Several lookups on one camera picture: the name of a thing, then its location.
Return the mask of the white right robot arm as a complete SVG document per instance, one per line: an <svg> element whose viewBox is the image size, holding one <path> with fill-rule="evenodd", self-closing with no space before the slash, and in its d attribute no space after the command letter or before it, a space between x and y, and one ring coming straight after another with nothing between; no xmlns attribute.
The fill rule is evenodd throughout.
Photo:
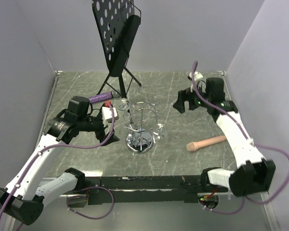
<svg viewBox="0 0 289 231"><path fill-rule="evenodd" d="M183 114L185 102L189 110L199 107L207 109L214 122L222 130L235 156L235 171L211 167L201 173L201 188L211 192L217 186L228 188L235 196L247 196L269 190L276 166L273 160L266 160L254 146L247 134L238 109L233 101L225 98L224 81L210 77L205 81L205 90L190 88L178 91L173 108Z"/></svg>

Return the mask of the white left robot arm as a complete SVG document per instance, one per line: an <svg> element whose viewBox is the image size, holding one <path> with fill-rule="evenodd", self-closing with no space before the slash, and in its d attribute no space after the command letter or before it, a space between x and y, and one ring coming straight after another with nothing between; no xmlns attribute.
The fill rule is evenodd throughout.
<svg viewBox="0 0 289 231"><path fill-rule="evenodd" d="M94 132L98 145L106 146L118 141L114 135L117 109L110 98L74 96L68 107L49 120L31 157L19 173L4 188L0 188L0 213L7 214L22 224L31 225L44 207L60 195L85 189L85 174L75 168L40 186L44 175L64 148L83 149L71 145L80 132Z"/></svg>

